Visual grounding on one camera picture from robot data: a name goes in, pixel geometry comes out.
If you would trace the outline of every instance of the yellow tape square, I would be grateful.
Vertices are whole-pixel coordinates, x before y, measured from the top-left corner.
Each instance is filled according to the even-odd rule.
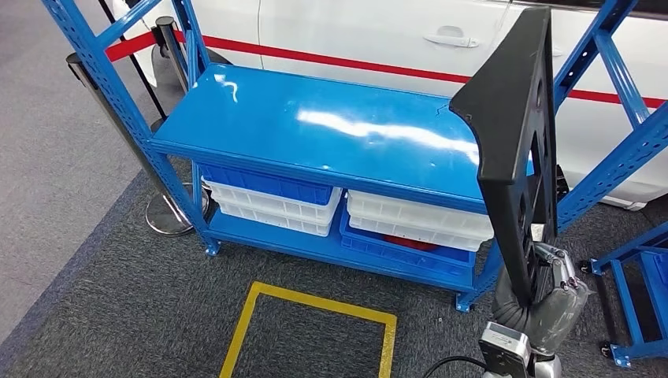
[[[282,287],[276,287],[258,281],[253,282],[253,284],[250,286],[250,291],[248,292],[246,303],[243,305],[243,309],[241,310],[239,323],[236,325],[234,336],[230,342],[228,354],[225,357],[225,362],[223,362],[223,369],[221,370],[219,378],[229,378],[232,376],[232,370],[234,370],[236,360],[239,358],[239,352],[241,351],[243,338],[246,337],[248,324],[251,322],[251,316],[253,315],[255,302],[257,301],[260,294],[271,295],[286,301],[302,303],[303,305],[317,307],[318,309],[326,309],[335,313],[343,313],[352,317],[359,317],[368,321],[375,321],[377,323],[385,324],[383,348],[380,352],[380,369],[378,371],[378,378],[389,378],[390,372],[392,370],[392,354],[394,353],[395,347],[396,316],[390,313],[376,311],[374,309],[367,309],[365,307],[316,297],[315,295],[283,289]]]

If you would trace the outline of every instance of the black cable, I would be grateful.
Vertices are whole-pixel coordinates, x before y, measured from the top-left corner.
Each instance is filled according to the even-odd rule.
[[[450,357],[444,358],[444,359],[438,361],[436,364],[432,365],[432,367],[429,368],[429,370],[427,370],[427,371],[425,372],[425,375],[422,376],[422,378],[429,378],[429,377],[432,375],[432,373],[436,371],[436,369],[438,369],[439,367],[441,367],[441,365],[445,365],[445,364],[447,364],[448,362],[453,362],[453,361],[464,361],[464,362],[469,362],[470,364],[478,365],[478,366],[480,366],[481,368],[487,370],[487,365],[485,365],[483,362],[480,362],[480,361],[478,361],[478,360],[474,360],[474,359],[472,359],[471,357],[467,357],[467,356],[450,356]]]
[[[106,4],[106,0],[98,0],[100,3],[100,6],[102,7],[102,10],[104,11],[106,18],[109,19],[110,23],[116,22],[116,19],[113,18],[113,14],[111,13],[111,10],[109,9],[109,6]],[[121,41],[125,41],[124,36],[121,35],[120,37]],[[160,105],[160,102],[158,101],[158,97],[155,95],[155,92],[153,91],[153,88],[151,87],[150,83],[148,82],[146,76],[144,76],[144,71],[142,71],[141,66],[139,66],[139,62],[137,61],[137,58],[135,57],[134,54],[130,54],[130,60],[132,61],[132,65],[135,66],[135,69],[137,70],[137,73],[139,74],[139,78],[142,80],[142,83],[144,84],[144,87],[147,89],[148,95],[150,96],[150,99],[153,100],[153,103],[155,105],[155,109],[158,110],[158,113],[160,113],[160,118],[162,120],[167,120],[167,115],[165,114],[165,111],[162,109],[162,105]]]

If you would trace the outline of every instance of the carpet floor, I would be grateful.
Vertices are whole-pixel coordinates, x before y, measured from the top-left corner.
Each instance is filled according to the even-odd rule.
[[[140,173],[0,346],[0,376],[217,377],[254,281],[396,315],[392,376],[419,377],[453,354],[481,359],[477,338],[489,319],[489,295],[459,313],[451,292],[391,277],[236,244],[208,258],[196,235],[166,238],[147,227],[143,211],[152,193]],[[576,259],[604,255],[664,221],[666,209],[663,200],[636,213],[598,205],[559,245]],[[628,332],[609,275],[598,286],[584,279],[599,294],[559,351],[563,376],[668,376],[666,359],[621,370],[601,356],[600,341],[627,343]],[[629,280],[642,295],[637,272]],[[616,324],[614,335],[604,313]],[[648,335],[655,334],[649,324]],[[377,376],[383,329],[261,295],[232,376]],[[454,363],[433,376],[480,373]]]

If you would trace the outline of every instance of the blue metal shelf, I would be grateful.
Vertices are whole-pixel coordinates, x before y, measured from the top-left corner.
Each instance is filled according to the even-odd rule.
[[[486,213],[476,140],[448,103],[210,65],[150,144],[200,162]]]
[[[461,291],[457,305],[461,310],[467,310],[493,287],[503,263],[497,243],[471,287],[385,259],[362,261],[339,246],[336,232],[323,239],[295,235],[222,214],[207,224],[200,212],[200,198],[191,198],[185,191],[168,154],[485,213],[477,184],[477,144],[469,127],[448,111],[449,100],[445,98],[211,65],[189,0],[173,0],[172,4],[184,28],[190,90],[153,135],[105,48],[158,2],[140,1],[125,17],[95,35],[73,0],[43,0],[92,81],[206,244],[208,254],[218,252],[219,240],[232,240],[398,276]],[[601,50],[604,60],[613,60],[607,67],[622,92],[627,113],[636,119],[633,126],[638,124],[559,203],[560,228],[572,223],[668,144],[668,105],[639,124],[646,113],[621,57],[610,47],[609,35],[633,5],[633,0],[606,2],[555,81],[558,108],[597,56],[597,49]],[[199,180],[196,166],[193,180]]]
[[[470,282],[468,286],[462,285],[461,280],[451,280],[448,278],[448,275],[434,272],[430,269],[402,264],[397,261],[369,256],[368,254],[343,248],[341,246],[341,235],[336,230],[336,226],[341,221],[344,203],[342,202],[339,205],[332,221],[332,230],[329,236],[324,238],[286,228],[261,224],[252,220],[231,217],[220,212],[216,212],[213,216],[205,233],[215,239],[274,250],[300,258],[310,258],[331,264],[343,265],[349,268],[394,276],[405,280],[413,280],[455,291],[473,291],[473,286]]]
[[[592,271],[596,275],[600,276],[603,274],[603,269],[610,267],[617,284],[626,324],[629,326],[631,345],[611,346],[614,362],[621,367],[630,367],[630,361],[634,358],[668,357],[668,285],[663,282],[658,266],[659,257],[665,258],[668,254],[668,248],[664,247],[666,241],[668,241],[668,222],[653,228],[603,258],[592,259]],[[640,330],[636,308],[623,270],[624,264],[633,261],[640,266],[659,324],[662,336],[660,340],[646,342]]]

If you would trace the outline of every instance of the white plastic crate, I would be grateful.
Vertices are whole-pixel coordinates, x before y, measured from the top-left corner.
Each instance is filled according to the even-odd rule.
[[[362,230],[476,251],[494,235],[484,214],[348,191],[350,225]]]
[[[470,250],[473,252],[478,251],[480,244],[484,242],[484,240],[479,239],[471,239],[439,232],[431,232],[420,228],[399,226],[397,224],[389,224],[353,216],[351,216],[350,225],[352,228],[359,228],[361,230],[377,232],[379,234],[394,235],[400,238],[418,240],[421,242],[436,244],[438,246],[449,246],[451,248]]]
[[[263,213],[320,225],[332,221],[341,199],[341,191],[343,191],[340,187],[334,187],[328,204],[316,205],[278,195],[268,195],[260,191],[214,183],[213,181],[204,182],[211,188],[211,196],[216,199],[216,202],[226,202],[247,209],[256,209]]]
[[[342,192],[340,187],[335,187],[329,203],[320,206],[240,187],[206,183],[211,187],[211,198],[224,214],[318,236],[329,235]]]
[[[263,213],[260,210],[248,209],[245,207],[233,205],[230,203],[222,202],[215,199],[212,196],[218,205],[221,207],[221,212],[223,214],[232,215],[234,217],[250,219],[251,221],[262,222],[266,224],[271,224],[272,226],[278,226],[282,228],[289,228],[291,230],[305,232],[307,234],[313,234],[318,236],[327,236],[329,235],[329,228],[332,226],[332,222],[329,221],[328,224],[315,224],[309,223],[304,220],[296,220],[288,217],[282,217],[280,215],[273,215],[269,213]]]

